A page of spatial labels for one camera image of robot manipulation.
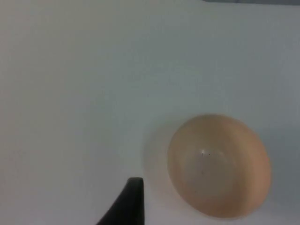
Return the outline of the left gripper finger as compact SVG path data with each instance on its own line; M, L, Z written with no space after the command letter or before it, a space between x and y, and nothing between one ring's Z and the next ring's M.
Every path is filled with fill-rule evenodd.
M144 225L144 182L131 177L97 225Z

